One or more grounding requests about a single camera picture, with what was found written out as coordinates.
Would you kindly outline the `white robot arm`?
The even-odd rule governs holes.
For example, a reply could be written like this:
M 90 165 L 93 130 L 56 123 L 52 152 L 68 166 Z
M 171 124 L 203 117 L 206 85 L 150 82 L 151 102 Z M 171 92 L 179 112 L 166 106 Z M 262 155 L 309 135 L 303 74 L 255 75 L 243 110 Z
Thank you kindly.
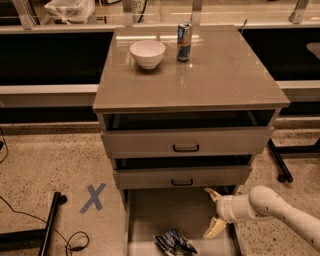
M 228 224 L 241 219 L 276 218 L 320 251 L 320 220 L 293 207 L 271 188 L 259 185 L 242 195 L 221 195 L 211 188 L 205 191 L 216 204 L 217 214 L 204 234 L 205 239 L 215 238 Z

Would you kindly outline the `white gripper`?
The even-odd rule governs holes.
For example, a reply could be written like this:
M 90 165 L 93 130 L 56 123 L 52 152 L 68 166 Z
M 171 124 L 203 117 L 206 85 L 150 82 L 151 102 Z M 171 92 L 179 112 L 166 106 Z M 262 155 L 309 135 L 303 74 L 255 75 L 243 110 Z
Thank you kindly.
M 227 223 L 235 223 L 240 219 L 250 217 L 249 198 L 247 195 L 227 195 L 222 196 L 215 190 L 207 187 L 205 191 L 210 195 L 216 204 L 216 211 L 220 218 L 213 217 L 209 228 L 204 234 L 205 239 L 213 239 L 220 234 Z

